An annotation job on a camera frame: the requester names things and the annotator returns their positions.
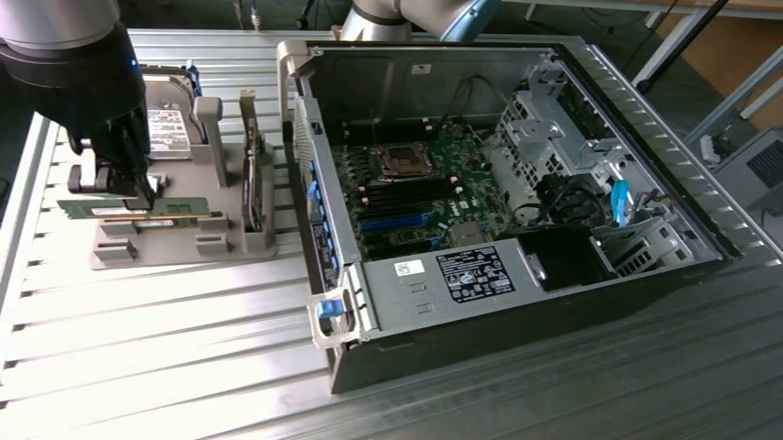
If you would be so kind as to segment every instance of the label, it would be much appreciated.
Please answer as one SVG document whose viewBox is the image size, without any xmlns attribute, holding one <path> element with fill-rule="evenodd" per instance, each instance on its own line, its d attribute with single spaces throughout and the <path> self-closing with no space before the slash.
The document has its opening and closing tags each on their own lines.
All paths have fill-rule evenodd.
<svg viewBox="0 0 783 440">
<path fill-rule="evenodd" d="M 149 150 L 188 151 L 190 143 L 184 129 L 182 112 L 178 110 L 146 110 L 149 121 Z"/>
<path fill-rule="evenodd" d="M 425 75 L 432 71 L 432 64 L 413 64 L 410 66 L 410 75 Z"/>
<path fill-rule="evenodd" d="M 173 220 L 145 220 L 133 222 L 134 227 L 169 227 L 173 226 Z"/>
<path fill-rule="evenodd" d="M 126 209 L 126 208 L 92 208 L 93 215 L 136 215 L 149 214 L 142 209 Z"/>
<path fill-rule="evenodd" d="M 396 276 L 404 277 L 405 275 L 413 275 L 414 273 L 424 272 L 424 265 L 420 259 L 410 261 L 402 261 L 401 263 L 393 263 L 393 270 L 396 270 Z"/>
<path fill-rule="evenodd" d="M 513 291 L 513 283 L 493 246 L 440 255 L 437 265 L 450 298 L 457 303 Z"/>
</svg>

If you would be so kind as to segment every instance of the floor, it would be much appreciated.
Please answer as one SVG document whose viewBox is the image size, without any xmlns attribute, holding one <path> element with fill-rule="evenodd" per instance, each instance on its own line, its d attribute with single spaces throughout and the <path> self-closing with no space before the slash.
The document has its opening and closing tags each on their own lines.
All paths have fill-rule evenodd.
<svg viewBox="0 0 783 440">
<path fill-rule="evenodd" d="M 264 29 L 293 29 L 301 14 L 304 1 L 254 0 L 244 5 L 258 6 Z M 229 0 L 121 0 L 122 21 L 129 28 L 222 28 L 238 25 L 236 9 Z M 318 0 L 308 17 L 312 29 L 328 29 L 344 21 L 348 0 Z M 653 35 L 636 57 L 628 57 L 649 30 L 643 25 L 644 13 L 633 11 L 589 10 L 575 7 L 539 6 L 535 22 L 524 21 L 527 5 L 504 3 L 495 15 L 486 33 L 565 34 L 580 35 L 597 44 L 628 77 L 641 68 L 655 51 L 660 38 Z M 249 13 L 244 11 L 242 26 L 252 28 Z M 8 74 L 0 69 L 0 90 L 4 105 L 0 106 L 0 214 L 8 198 L 9 186 L 22 151 L 32 109 L 12 86 Z M 679 60 L 669 68 L 648 99 L 667 118 L 672 128 L 684 134 L 721 101 L 720 94 L 701 76 Z M 731 140 L 735 145 L 752 137 L 756 130 L 744 121 L 733 124 Z"/>
</svg>

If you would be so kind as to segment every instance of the metal table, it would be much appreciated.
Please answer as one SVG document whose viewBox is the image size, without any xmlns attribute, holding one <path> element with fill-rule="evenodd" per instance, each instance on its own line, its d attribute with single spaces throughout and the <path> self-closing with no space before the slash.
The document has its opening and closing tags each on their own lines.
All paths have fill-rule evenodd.
<svg viewBox="0 0 783 440">
<path fill-rule="evenodd" d="M 325 32 L 133 31 L 140 60 L 202 72 L 241 140 L 237 95 L 257 91 L 266 139 L 281 145 L 274 45 Z M 783 429 L 781 266 L 628 82 L 577 38 L 560 42 L 644 129 L 745 259 L 628 319 L 332 396 L 309 340 L 309 293 L 282 151 L 278 256 L 90 271 L 89 222 L 66 221 L 68 147 L 36 116 L 0 234 L 0 436 L 13 438 L 720 438 Z"/>
</svg>

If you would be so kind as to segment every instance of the hard drive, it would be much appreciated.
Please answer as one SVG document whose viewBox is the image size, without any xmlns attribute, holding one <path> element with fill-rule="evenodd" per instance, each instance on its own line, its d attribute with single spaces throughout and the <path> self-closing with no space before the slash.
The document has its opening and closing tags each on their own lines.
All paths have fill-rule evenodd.
<svg viewBox="0 0 783 440">
<path fill-rule="evenodd" d="M 152 160 L 190 159 L 190 145 L 206 142 L 193 115 L 198 76 L 193 68 L 142 66 Z"/>
</svg>

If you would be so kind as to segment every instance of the green circuit board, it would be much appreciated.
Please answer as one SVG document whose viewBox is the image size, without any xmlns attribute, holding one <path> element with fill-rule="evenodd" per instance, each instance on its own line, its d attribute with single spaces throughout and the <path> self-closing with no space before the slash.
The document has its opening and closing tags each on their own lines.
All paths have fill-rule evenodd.
<svg viewBox="0 0 783 440">
<path fill-rule="evenodd" d="M 442 181 L 446 182 L 454 177 L 456 182 L 452 184 L 454 191 L 448 198 L 414 203 L 426 217 L 425 225 L 364 232 L 361 231 L 361 212 L 366 208 L 361 202 L 360 188 L 397 184 L 381 181 L 385 165 L 377 159 L 377 150 L 413 144 L 422 148 L 425 157 L 430 161 L 430 175 L 413 180 L 416 188 L 424 190 L 428 188 L 426 185 L 436 182 L 441 184 Z M 454 243 L 450 228 L 465 222 L 474 222 L 473 225 L 478 227 L 486 239 L 493 239 L 508 228 L 509 212 L 504 203 L 504 194 L 495 182 L 480 145 L 469 136 L 464 126 L 448 125 L 436 137 L 416 143 L 334 147 L 332 157 L 341 176 L 353 233 L 366 260 L 458 246 Z"/>
</svg>

